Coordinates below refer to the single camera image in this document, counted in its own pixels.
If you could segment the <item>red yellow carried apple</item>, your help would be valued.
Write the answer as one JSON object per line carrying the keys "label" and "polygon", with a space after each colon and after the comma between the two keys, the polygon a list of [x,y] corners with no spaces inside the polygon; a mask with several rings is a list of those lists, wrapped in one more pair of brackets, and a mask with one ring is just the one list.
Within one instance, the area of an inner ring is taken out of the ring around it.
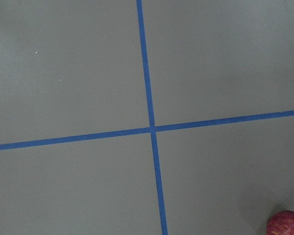
{"label": "red yellow carried apple", "polygon": [[280,211],[267,222],[267,235],[294,235],[294,211]]}

